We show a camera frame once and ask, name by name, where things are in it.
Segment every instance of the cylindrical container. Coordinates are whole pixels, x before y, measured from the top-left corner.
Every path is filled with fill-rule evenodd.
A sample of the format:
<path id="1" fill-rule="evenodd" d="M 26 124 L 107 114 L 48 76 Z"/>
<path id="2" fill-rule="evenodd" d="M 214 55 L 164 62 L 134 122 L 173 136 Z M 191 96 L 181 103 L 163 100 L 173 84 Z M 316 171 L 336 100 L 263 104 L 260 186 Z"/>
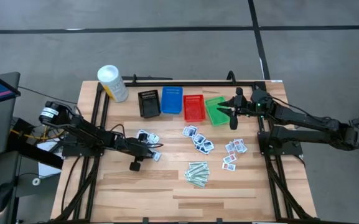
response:
<path id="1" fill-rule="evenodd" d="M 119 103 L 127 99 L 128 90 L 125 87 L 123 78 L 119 75 L 118 69 L 114 65 L 105 65 L 98 70 L 99 82 L 107 94 Z"/>

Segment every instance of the mouse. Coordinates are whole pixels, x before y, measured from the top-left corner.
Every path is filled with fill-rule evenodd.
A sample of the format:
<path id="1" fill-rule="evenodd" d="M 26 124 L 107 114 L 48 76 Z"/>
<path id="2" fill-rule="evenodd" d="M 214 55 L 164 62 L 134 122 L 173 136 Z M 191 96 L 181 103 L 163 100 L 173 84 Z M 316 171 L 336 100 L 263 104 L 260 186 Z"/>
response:
<path id="1" fill-rule="evenodd" d="M 14 182 L 3 183 L 0 185 L 0 212 L 3 211 L 12 196 Z"/>

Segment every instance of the wooden tabletop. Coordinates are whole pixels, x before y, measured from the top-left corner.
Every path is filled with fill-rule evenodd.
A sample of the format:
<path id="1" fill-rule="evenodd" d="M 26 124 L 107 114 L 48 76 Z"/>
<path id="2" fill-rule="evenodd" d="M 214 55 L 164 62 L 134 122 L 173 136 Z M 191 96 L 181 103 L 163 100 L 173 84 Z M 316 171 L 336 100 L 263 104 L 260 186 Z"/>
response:
<path id="1" fill-rule="evenodd" d="M 83 82 L 78 100 L 78 107 L 88 121 L 91 119 L 97 84 L 96 81 Z M 283 83 L 266 81 L 266 88 L 272 96 L 287 101 Z M 183 112 L 161 114 L 149 119 L 140 117 L 138 92 L 158 90 L 161 96 L 161 89 L 131 87 L 128 88 L 129 96 L 125 102 L 110 101 L 106 129 L 121 123 L 127 137 L 144 129 L 158 135 L 159 142 L 164 146 L 158 149 L 162 153 L 159 162 L 146 159 L 141 162 L 139 172 L 129 170 L 133 157 L 105 151 L 100 162 L 91 221 L 141 222 L 143 217 L 149 217 L 151 222 L 213 222 L 217 218 L 225 221 L 275 220 L 266 165 L 259 153 L 256 137 L 259 131 L 257 119 L 239 117 L 238 129 L 235 131 L 230 130 L 228 124 L 212 126 L 208 115 L 205 121 L 193 124 L 215 145 L 209 155 L 204 155 L 195 150 L 191 139 L 182 135 L 183 128 L 189 125 L 184 121 Z M 243 87 L 243 91 L 244 96 L 250 99 L 251 88 Z M 184 95 L 193 94 L 203 94 L 205 100 L 217 96 L 229 100 L 235 95 L 235 87 L 184 87 Z M 97 122 L 101 119 L 104 95 L 100 101 Z M 237 154 L 238 159 L 234 162 L 236 171 L 232 172 L 221 167 L 222 158 L 228 155 L 225 144 L 234 138 L 243 138 L 248 151 Z M 288 189 L 304 210 L 315 216 L 304 166 L 294 156 L 282 156 L 282 159 Z M 63 164 L 51 218 L 60 214 L 63 190 L 74 160 L 68 158 Z M 205 189 L 186 183 L 184 174 L 191 161 L 208 161 L 211 174 Z M 82 158 L 74 168 L 65 206 L 77 191 L 81 168 Z M 281 214 L 285 217 L 282 195 L 279 189 L 277 191 Z M 84 198 L 80 217 L 85 216 L 88 192 L 85 192 Z"/>

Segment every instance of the concrete floor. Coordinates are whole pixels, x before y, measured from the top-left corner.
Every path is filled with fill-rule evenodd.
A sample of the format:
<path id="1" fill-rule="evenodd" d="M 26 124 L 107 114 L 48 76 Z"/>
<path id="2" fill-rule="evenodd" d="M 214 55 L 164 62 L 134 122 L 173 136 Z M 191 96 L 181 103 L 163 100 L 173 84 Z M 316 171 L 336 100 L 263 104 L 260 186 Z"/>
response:
<path id="1" fill-rule="evenodd" d="M 260 26 L 359 25 L 359 1 L 258 0 Z M 0 29 L 155 26 L 252 26 L 245 0 L 0 0 Z M 266 59 L 290 103 L 340 121 L 359 116 L 359 30 L 263 31 Z M 125 34 L 0 34 L 0 73 L 18 71 L 20 85 L 75 101 L 83 80 L 103 65 L 123 75 L 174 79 L 262 79 L 253 31 Z M 22 90 L 15 116 L 37 124 L 43 96 Z M 359 223 L 359 150 L 303 144 L 318 216 Z M 36 172 L 23 159 L 22 172 Z M 58 177 L 29 186 L 23 176 L 18 218 L 49 218 Z"/>

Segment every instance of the sticker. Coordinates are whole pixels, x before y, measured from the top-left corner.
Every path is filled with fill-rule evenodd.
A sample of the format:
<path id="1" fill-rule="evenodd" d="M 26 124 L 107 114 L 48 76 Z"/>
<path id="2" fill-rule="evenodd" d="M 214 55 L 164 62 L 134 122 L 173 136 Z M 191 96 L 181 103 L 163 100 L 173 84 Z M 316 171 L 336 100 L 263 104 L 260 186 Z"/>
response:
<path id="1" fill-rule="evenodd" d="M 51 108 L 43 108 L 42 111 L 52 113 L 52 114 L 54 114 L 56 116 L 59 114 L 59 112 L 57 110 L 54 110 L 54 109 L 51 109 Z"/>
<path id="2" fill-rule="evenodd" d="M 49 112 L 45 112 L 45 111 L 43 111 L 43 112 L 41 112 L 41 114 L 40 114 L 40 116 L 47 116 L 47 117 L 49 117 L 49 118 L 54 118 L 54 115 L 52 114 L 52 113 L 49 113 Z"/>

